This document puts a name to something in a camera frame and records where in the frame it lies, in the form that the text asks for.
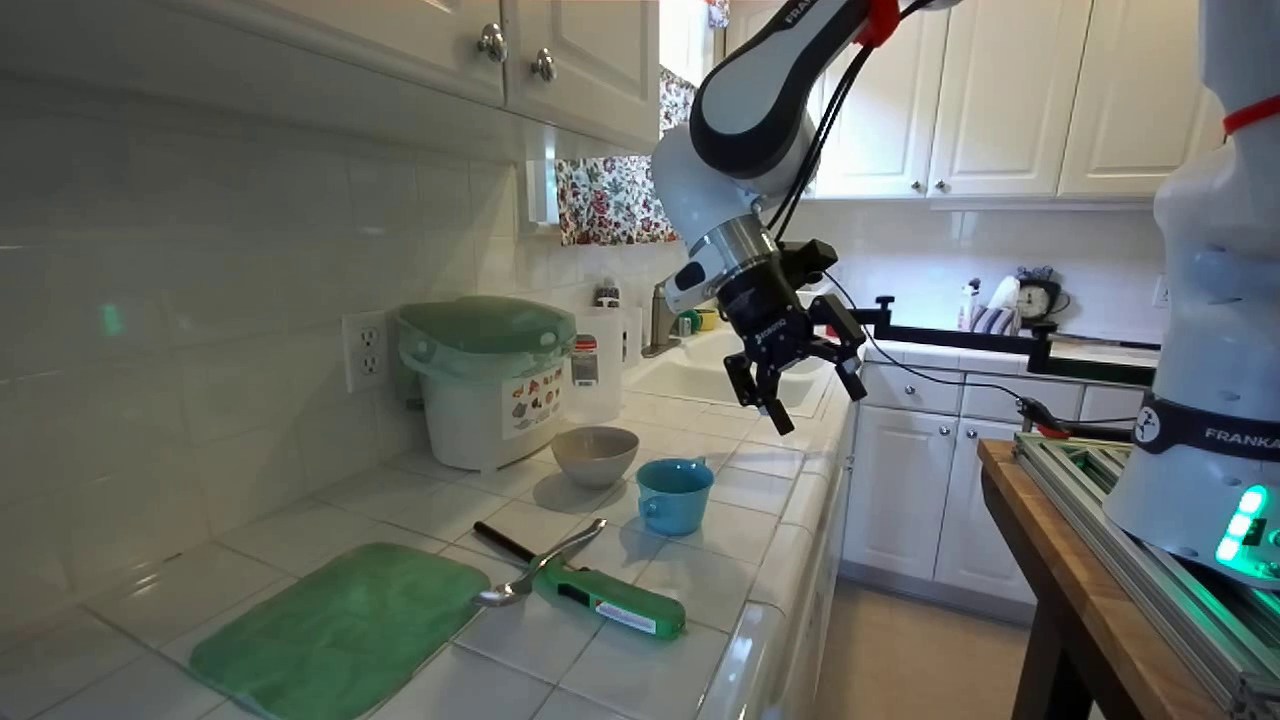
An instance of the wall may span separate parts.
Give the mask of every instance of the wall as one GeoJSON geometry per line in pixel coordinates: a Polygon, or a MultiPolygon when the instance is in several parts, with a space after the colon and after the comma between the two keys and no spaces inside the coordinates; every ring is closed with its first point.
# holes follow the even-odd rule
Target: wall
{"type": "Polygon", "coordinates": [[[1072,292],[1065,332],[1166,334],[1166,240],[1148,205],[800,205],[794,240],[835,243],[835,278],[900,322],[954,326],[965,284],[985,297],[1016,268],[1053,262],[1072,292]]]}
{"type": "Polygon", "coordinates": [[[0,634],[426,444],[342,318],[521,292],[517,168],[0,76],[0,634]]]}

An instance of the upper cabinet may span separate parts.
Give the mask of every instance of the upper cabinet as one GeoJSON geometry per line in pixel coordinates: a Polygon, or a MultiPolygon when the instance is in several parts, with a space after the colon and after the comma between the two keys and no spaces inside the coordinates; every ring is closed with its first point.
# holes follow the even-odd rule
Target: upper cabinet
{"type": "Polygon", "coordinates": [[[715,63],[708,0],[659,0],[659,63],[701,83],[715,63]]]}
{"type": "Polygon", "coordinates": [[[648,153],[659,134],[657,3],[8,0],[0,71],[479,154],[648,153]]]}
{"type": "Polygon", "coordinates": [[[607,140],[657,140],[657,0],[172,0],[607,140]]]}
{"type": "Polygon", "coordinates": [[[168,0],[223,16],[306,48],[429,79],[437,88],[504,101],[500,0],[426,3],[426,0],[168,0]]]}
{"type": "MultiPolygon", "coordinates": [[[[918,16],[866,63],[829,134],[813,195],[920,195],[929,192],[929,153],[938,88],[943,76],[943,16],[918,16]]],[[[844,51],[813,88],[810,116],[833,101],[844,51]]]]}
{"type": "Polygon", "coordinates": [[[1084,0],[954,8],[931,195],[1053,195],[1089,27],[1084,0]]]}
{"type": "Polygon", "coordinates": [[[1080,67],[1065,195],[1154,195],[1221,143],[1200,83],[1200,0],[1102,0],[1080,67]]]}
{"type": "MultiPolygon", "coordinates": [[[[745,44],[776,3],[736,3],[745,44]]],[[[844,61],[810,101],[818,116],[844,61]]],[[[970,0],[868,61],[813,179],[819,200],[1154,195],[1213,143],[1197,0],[970,0]]]]}
{"type": "Polygon", "coordinates": [[[504,0],[509,102],[603,134],[657,143],[657,0],[504,0]]]}

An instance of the white kitchen cabinet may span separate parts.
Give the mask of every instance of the white kitchen cabinet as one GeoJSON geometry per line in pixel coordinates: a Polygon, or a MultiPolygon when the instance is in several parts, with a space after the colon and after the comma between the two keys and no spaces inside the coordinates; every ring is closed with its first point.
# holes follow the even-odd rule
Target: white kitchen cabinet
{"type": "MultiPolygon", "coordinates": [[[[925,195],[948,16],[918,16],[866,63],[833,125],[813,195],[925,195]]],[[[844,51],[810,97],[819,116],[844,76],[844,51]]]]}
{"type": "Polygon", "coordinates": [[[1144,407],[1144,396],[1144,389],[1089,383],[1080,423],[1131,429],[1136,411],[1144,407]]]}
{"type": "Polygon", "coordinates": [[[981,438],[1010,438],[1022,423],[965,418],[948,477],[943,531],[938,545],[938,578],[981,594],[1035,602],[985,501],[981,438]]]}
{"type": "Polygon", "coordinates": [[[657,0],[172,0],[521,116],[657,140],[657,0]]]}
{"type": "Polygon", "coordinates": [[[509,102],[536,118],[657,143],[657,0],[504,0],[509,102]]]}
{"type": "Polygon", "coordinates": [[[855,79],[813,195],[1053,195],[1084,27],[1080,0],[914,16],[855,79]]]}
{"type": "Polygon", "coordinates": [[[868,365],[868,402],[854,444],[844,559],[938,588],[1031,602],[999,526],[981,495],[981,438],[1022,431],[1016,396],[1078,418],[1084,383],[929,368],[920,378],[868,365]]]}
{"type": "Polygon", "coordinates": [[[1084,0],[954,8],[931,195],[1053,195],[1084,51],[1084,0]]]}
{"type": "Polygon", "coordinates": [[[659,0],[8,0],[0,71],[539,159],[648,153],[659,0]]]}
{"type": "Polygon", "coordinates": [[[500,0],[420,3],[420,0],[168,0],[227,16],[273,37],[325,48],[331,57],[405,71],[437,88],[504,101],[504,13],[500,0]]]}
{"type": "Polygon", "coordinates": [[[708,0],[659,0],[659,63],[684,83],[701,83],[715,63],[708,0]]]}
{"type": "Polygon", "coordinates": [[[733,0],[729,51],[745,48],[776,13],[780,13],[776,0],[733,0]]]}
{"type": "Polygon", "coordinates": [[[1105,0],[1065,154],[1065,195],[1154,195],[1169,171],[1221,143],[1200,88],[1200,0],[1105,0]]]}
{"type": "Polygon", "coordinates": [[[844,559],[931,578],[955,416],[862,407],[844,559]]]}

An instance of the green rice cooker lid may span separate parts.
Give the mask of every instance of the green rice cooker lid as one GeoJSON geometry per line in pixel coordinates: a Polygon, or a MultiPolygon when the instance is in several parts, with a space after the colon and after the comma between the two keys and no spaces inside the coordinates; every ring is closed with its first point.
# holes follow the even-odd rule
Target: green rice cooker lid
{"type": "Polygon", "coordinates": [[[437,378],[504,378],[559,365],[573,316],[514,297],[455,297],[395,311],[400,360],[437,378]]]}

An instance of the drawer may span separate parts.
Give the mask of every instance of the drawer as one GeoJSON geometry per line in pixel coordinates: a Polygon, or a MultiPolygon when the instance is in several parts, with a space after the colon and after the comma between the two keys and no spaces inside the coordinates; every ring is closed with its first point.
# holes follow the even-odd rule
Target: drawer
{"type": "Polygon", "coordinates": [[[970,374],[965,378],[965,416],[985,416],[985,418],[1011,418],[1022,423],[1016,396],[1039,399],[1058,418],[1078,418],[1080,416],[1080,396],[1084,383],[1053,383],[1053,378],[1022,378],[1022,374],[970,374]]]}
{"type": "Polygon", "coordinates": [[[1080,423],[1131,429],[1144,389],[1089,383],[1080,423]]]}
{"type": "Polygon", "coordinates": [[[866,383],[868,383],[868,402],[871,407],[909,407],[909,411],[960,411],[960,372],[938,372],[929,368],[925,374],[914,374],[891,365],[866,365],[866,383]]]}

